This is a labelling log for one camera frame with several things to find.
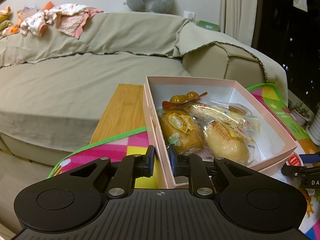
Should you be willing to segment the long bread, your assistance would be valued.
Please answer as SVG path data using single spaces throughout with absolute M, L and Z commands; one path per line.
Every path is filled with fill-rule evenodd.
M 238 126 L 212 121 L 203 127 L 203 137 L 214 157 L 224 157 L 245 166 L 261 161 L 255 140 Z

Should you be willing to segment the round bun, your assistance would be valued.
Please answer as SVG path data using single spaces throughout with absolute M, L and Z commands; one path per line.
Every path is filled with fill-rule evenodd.
M 186 111 L 164 111 L 158 118 L 166 145 L 175 145 L 179 153 L 203 148 L 200 129 Z

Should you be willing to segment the orange round candies packet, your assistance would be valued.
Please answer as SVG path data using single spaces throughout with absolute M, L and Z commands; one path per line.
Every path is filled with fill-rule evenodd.
M 197 94 L 196 92 L 188 92 L 185 95 L 175 95 L 170 98 L 169 101 L 162 102 L 162 108 L 165 111 L 182 109 L 189 106 L 192 103 L 199 102 L 208 93 Z

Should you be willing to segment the wooden side table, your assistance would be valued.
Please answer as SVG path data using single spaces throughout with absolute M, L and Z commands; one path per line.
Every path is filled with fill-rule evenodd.
M 143 86 L 119 84 L 114 91 L 90 143 L 145 126 Z

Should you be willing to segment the pink baby clothes pile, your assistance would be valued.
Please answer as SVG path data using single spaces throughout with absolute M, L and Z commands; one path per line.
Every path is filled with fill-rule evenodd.
M 40 10 L 23 20 L 20 25 L 20 33 L 24 36 L 27 33 L 32 33 L 41 37 L 48 25 L 53 25 L 56 30 L 64 34 L 79 38 L 87 20 L 102 12 L 102 10 L 84 4 L 57 5 L 49 10 Z

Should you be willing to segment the potted plant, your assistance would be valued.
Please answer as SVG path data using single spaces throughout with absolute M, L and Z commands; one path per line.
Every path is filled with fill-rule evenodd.
M 305 126 L 310 122 L 310 108 L 302 101 L 290 101 L 291 116 L 300 124 Z

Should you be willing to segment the green digital clock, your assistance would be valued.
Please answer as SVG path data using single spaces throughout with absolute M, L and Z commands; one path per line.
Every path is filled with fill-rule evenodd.
M 203 28 L 203 29 L 207 29 L 207 30 L 211 30 L 211 31 L 220 31 L 220 27 L 217 24 L 214 24 L 211 22 L 199 20 L 196 22 L 196 25 L 198 27 Z

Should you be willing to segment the white wall socket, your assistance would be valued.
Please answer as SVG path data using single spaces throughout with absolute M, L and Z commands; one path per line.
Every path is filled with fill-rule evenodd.
M 183 17 L 187 18 L 191 22 L 195 21 L 195 13 L 194 12 L 184 11 Z

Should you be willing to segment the pink cardboard box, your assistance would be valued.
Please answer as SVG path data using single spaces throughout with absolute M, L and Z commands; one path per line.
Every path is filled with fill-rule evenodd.
M 250 109 L 260 122 L 260 132 L 254 135 L 261 162 L 250 167 L 266 175 L 273 175 L 287 161 L 297 144 L 273 115 L 240 83 L 232 80 L 200 77 L 148 76 L 144 85 L 143 110 L 149 143 L 157 151 L 155 177 L 160 188 L 185 188 L 185 177 L 172 174 L 167 147 L 156 109 L 173 95 L 194 91 L 207 92 L 214 101 L 239 103 Z

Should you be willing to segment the small jelly cup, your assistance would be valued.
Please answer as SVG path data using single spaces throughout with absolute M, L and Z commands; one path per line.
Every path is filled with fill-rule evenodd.
M 230 103 L 228 105 L 228 110 L 247 118 L 255 118 L 255 115 L 250 109 L 238 103 Z

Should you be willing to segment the yellow stuffed toy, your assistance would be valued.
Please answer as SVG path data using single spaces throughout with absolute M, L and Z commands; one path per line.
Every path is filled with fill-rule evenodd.
M 11 8 L 6 7 L 0 11 L 0 23 L 1 23 L 1 37 L 9 36 L 12 34 L 12 26 L 13 23 L 11 22 Z

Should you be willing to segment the cream curtain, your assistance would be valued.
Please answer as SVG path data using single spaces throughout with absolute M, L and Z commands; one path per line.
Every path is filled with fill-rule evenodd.
M 220 31 L 250 46 L 258 0 L 221 0 Z

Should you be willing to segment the beige covered sofa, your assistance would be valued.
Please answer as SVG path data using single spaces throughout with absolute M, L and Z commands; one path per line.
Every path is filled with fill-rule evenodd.
M 1 151 L 55 165 L 89 143 L 120 83 L 147 76 L 271 82 L 288 98 L 280 64 L 224 33 L 180 16 L 97 14 L 79 38 L 53 26 L 1 38 Z

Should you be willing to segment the sesame roll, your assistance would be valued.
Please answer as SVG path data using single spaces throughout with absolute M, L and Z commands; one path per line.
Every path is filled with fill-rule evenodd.
M 185 110 L 200 120 L 219 121 L 238 127 L 244 127 L 246 122 L 238 113 L 204 103 L 192 103 L 185 107 Z

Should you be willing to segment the red round lollipop snack packet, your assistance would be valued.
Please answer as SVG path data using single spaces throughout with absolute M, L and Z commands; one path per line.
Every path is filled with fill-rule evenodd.
M 289 166 L 304 166 L 304 163 L 302 161 L 302 159 L 300 158 L 300 156 L 298 154 L 296 154 L 295 152 L 293 152 L 287 162 L 286 162 L 286 165 L 289 165 Z

